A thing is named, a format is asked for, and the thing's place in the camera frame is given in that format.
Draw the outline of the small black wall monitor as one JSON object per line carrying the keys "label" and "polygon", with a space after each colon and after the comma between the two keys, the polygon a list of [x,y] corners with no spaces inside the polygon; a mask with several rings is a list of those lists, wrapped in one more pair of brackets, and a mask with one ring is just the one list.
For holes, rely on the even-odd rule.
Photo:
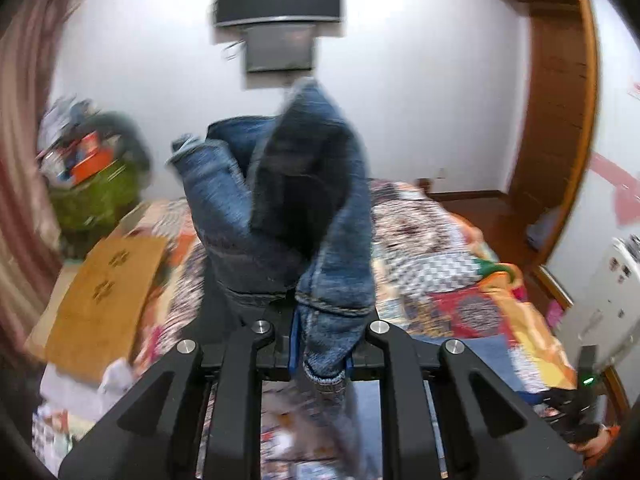
{"label": "small black wall monitor", "polygon": [[255,25],[243,32],[247,73],[303,72],[314,68],[311,24]]}

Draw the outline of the wooden lap desk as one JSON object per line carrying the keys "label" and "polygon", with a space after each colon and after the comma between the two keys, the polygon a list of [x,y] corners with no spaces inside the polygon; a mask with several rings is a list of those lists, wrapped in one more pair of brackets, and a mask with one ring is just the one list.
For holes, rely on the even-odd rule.
{"label": "wooden lap desk", "polygon": [[166,248],[166,238],[142,235],[96,244],[58,307],[46,360],[97,385],[110,364],[128,359]]}

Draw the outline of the white mini fridge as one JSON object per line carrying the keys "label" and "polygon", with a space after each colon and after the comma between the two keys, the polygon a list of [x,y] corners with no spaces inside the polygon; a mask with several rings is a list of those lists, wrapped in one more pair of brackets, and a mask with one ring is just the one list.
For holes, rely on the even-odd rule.
{"label": "white mini fridge", "polygon": [[629,382],[639,366],[639,301],[639,237],[616,238],[556,331],[570,362],[595,346],[596,367],[615,367]]}

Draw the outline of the green fabric storage box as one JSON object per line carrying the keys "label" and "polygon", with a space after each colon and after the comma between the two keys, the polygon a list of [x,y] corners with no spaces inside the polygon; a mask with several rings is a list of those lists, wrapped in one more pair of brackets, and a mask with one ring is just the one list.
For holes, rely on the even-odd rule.
{"label": "green fabric storage box", "polygon": [[137,169],[116,160],[73,188],[49,188],[66,259],[85,259],[140,202]]}

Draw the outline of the white clothes pile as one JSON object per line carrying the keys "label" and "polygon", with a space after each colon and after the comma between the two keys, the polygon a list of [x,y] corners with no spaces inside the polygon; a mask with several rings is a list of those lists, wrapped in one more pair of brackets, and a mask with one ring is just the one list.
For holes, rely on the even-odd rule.
{"label": "white clothes pile", "polygon": [[77,99],[76,96],[58,98],[46,111],[40,122],[37,148],[44,151],[50,148],[63,133],[77,127],[94,114],[93,100]]}

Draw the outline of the orange box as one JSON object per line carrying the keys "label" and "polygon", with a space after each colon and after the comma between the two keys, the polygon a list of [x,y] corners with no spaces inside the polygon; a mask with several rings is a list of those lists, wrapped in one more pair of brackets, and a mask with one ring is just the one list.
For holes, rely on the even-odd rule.
{"label": "orange box", "polygon": [[95,176],[98,172],[110,166],[114,160],[113,151],[110,148],[98,148],[92,153],[78,150],[76,164],[70,170],[73,184],[78,185]]}

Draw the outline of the patchwork patterned bed quilt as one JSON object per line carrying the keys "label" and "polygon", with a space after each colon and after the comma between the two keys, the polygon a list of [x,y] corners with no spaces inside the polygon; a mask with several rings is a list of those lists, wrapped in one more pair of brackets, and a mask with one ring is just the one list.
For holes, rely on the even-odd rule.
{"label": "patchwork patterned bed quilt", "polygon": [[[573,389],[574,368],[529,302],[520,269],[502,263],[483,234],[404,182],[371,183],[376,313],[416,339],[461,339],[519,393]],[[143,374],[196,318],[204,295],[204,248],[185,200],[140,205],[120,235],[168,241],[168,270],[146,300],[131,356]]]}

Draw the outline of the striped red gold curtain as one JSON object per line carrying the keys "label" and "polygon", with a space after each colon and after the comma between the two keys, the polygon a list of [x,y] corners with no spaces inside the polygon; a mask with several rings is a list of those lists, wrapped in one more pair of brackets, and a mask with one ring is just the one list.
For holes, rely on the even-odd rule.
{"label": "striped red gold curtain", "polygon": [[1,354],[23,350],[61,267],[60,228],[37,164],[73,0],[13,0],[1,34]]}

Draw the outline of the brown wooden wardrobe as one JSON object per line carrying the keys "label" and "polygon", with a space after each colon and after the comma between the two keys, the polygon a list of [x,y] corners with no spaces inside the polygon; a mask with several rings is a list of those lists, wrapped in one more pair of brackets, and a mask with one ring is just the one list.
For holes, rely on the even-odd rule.
{"label": "brown wooden wardrobe", "polygon": [[536,263],[567,222],[590,154],[598,93],[589,0],[513,0],[528,21],[528,97],[508,196],[528,222],[550,214]]}

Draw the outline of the blue denim jeans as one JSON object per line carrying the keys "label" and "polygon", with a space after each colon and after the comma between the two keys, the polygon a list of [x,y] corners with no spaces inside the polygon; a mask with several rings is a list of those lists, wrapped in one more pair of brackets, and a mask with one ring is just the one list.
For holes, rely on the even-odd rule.
{"label": "blue denim jeans", "polygon": [[375,307],[369,180],[355,131],[304,78],[276,116],[232,117],[205,138],[180,136],[169,166],[227,308],[250,320],[294,302],[300,400],[346,474],[370,478],[345,370]]}

